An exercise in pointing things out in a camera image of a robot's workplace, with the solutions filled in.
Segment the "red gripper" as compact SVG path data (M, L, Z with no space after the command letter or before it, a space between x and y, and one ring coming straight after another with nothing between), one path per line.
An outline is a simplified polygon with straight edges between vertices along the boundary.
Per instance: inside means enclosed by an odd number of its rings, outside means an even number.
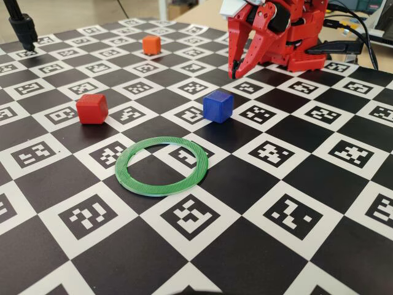
M277 40L277 34L284 32L290 23L290 10L278 2L247 2L235 18L228 21L228 75L232 79L252 70ZM244 46L252 30L255 35L242 60Z

